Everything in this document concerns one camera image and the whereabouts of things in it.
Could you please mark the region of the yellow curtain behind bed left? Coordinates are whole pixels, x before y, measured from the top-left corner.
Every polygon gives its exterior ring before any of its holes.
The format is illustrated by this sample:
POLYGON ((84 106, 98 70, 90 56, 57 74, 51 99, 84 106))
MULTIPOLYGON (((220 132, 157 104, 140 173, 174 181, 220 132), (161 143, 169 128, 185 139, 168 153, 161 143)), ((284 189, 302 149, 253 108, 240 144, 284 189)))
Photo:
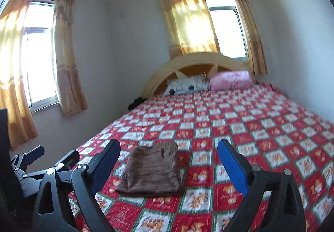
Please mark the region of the yellow curtain behind bed left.
POLYGON ((159 0, 166 22, 170 59, 198 52, 219 53, 206 0, 159 0))

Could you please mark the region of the brown knit sweater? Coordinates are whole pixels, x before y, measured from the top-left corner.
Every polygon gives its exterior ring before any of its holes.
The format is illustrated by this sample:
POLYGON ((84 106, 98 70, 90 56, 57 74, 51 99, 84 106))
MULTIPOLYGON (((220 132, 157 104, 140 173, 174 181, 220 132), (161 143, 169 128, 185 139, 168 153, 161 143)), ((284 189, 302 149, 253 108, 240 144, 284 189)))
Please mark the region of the brown knit sweater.
POLYGON ((135 147, 115 191, 123 196, 145 198, 179 194, 181 175, 177 155, 175 142, 135 147))

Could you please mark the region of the black object beside bed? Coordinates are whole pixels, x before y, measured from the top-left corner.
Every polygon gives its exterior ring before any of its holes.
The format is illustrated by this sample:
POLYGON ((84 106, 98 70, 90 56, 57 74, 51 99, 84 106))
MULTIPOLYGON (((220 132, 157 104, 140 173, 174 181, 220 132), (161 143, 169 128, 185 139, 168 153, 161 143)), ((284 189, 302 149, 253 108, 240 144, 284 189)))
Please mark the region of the black object beside bed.
POLYGON ((127 110, 131 111, 131 110, 135 109, 137 106, 141 105, 145 101, 146 101, 146 99, 144 99, 142 97, 138 97, 127 107, 127 110))

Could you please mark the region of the grey patterned pillow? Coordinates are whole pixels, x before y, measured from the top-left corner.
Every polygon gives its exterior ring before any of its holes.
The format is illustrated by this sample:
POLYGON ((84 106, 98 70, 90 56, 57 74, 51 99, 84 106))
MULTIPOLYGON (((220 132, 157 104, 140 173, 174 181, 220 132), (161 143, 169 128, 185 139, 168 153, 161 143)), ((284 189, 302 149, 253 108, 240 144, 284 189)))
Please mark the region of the grey patterned pillow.
POLYGON ((167 85, 163 96, 178 96, 209 90, 209 82, 205 74, 170 79, 167 81, 167 85))

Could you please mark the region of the yellow side curtain near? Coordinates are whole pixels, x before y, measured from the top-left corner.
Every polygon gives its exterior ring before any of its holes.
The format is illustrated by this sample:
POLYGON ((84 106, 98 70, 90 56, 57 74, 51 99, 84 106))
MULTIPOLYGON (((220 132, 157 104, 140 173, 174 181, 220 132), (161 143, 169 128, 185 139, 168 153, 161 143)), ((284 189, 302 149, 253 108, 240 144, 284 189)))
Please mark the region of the yellow side curtain near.
POLYGON ((24 19, 32 0, 9 0, 1 14, 1 108, 8 111, 10 149, 38 136, 22 74, 24 19))

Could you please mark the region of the yellow curtain behind bed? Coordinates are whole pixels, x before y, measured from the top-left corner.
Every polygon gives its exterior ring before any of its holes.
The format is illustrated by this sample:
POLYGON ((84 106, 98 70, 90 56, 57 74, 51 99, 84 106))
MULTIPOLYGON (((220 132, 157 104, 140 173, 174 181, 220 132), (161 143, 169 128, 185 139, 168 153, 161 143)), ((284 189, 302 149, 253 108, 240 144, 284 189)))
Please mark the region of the yellow curtain behind bed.
POLYGON ((267 64, 262 42, 247 0, 235 0, 236 9, 245 35, 247 58, 254 75, 266 75, 267 64))
POLYGON ((198 52, 219 53, 206 0, 159 0, 166 22, 170 59, 198 52))

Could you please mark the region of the cream wooden headboard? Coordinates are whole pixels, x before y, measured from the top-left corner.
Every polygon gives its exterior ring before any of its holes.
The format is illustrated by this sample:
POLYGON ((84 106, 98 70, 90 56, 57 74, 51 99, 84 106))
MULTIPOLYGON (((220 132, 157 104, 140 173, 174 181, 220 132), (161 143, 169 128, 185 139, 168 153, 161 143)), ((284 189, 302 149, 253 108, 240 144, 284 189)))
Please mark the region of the cream wooden headboard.
POLYGON ((204 74, 207 78, 222 71, 251 71, 244 60, 235 60, 218 53, 197 52, 167 62, 158 69, 146 83, 141 97, 148 99, 163 93, 170 79, 182 79, 204 74))

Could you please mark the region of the yellow side window curtain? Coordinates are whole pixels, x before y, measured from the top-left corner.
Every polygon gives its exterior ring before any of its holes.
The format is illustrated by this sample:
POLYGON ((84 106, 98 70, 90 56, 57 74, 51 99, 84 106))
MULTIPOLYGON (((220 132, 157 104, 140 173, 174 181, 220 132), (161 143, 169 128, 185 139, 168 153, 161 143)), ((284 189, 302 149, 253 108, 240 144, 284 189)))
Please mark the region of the yellow side window curtain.
POLYGON ((75 0, 54 1, 52 26, 56 94, 66 117, 88 109, 74 55, 74 2, 75 0))

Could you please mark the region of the pink pillow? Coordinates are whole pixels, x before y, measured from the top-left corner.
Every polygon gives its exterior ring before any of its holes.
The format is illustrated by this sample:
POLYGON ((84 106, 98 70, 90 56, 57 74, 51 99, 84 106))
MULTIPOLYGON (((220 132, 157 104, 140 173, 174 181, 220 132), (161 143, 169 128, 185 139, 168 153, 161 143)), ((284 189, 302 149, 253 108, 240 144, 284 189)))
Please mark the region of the pink pillow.
POLYGON ((248 71, 218 72, 209 79, 209 87, 213 91, 250 89, 254 84, 248 71))

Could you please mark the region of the window behind bed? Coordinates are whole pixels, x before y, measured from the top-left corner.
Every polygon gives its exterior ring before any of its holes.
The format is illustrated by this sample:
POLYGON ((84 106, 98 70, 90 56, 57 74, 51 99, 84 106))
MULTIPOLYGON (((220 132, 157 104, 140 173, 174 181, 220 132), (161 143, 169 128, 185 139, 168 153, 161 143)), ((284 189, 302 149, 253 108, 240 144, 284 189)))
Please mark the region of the window behind bed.
POLYGON ((206 0, 220 52, 230 58, 247 58, 246 42, 235 0, 206 0))

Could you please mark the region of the side window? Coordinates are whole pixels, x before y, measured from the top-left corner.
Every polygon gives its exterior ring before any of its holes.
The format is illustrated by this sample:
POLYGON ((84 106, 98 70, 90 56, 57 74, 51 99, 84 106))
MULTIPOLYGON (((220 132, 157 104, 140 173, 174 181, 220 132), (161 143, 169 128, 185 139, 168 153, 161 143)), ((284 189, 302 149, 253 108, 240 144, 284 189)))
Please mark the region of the side window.
POLYGON ((52 48, 54 5, 33 0, 23 25, 22 55, 25 96, 32 113, 58 103, 52 48))

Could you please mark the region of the yellow curtain behind bed right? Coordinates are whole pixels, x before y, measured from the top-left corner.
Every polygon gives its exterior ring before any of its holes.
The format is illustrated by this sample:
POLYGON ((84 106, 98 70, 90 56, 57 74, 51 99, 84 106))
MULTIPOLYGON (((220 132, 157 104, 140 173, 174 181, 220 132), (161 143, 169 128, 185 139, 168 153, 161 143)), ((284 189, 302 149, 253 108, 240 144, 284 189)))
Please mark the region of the yellow curtain behind bed right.
POLYGON ((266 75, 267 64, 262 42, 247 0, 235 0, 236 9, 245 35, 247 58, 254 75, 266 75))

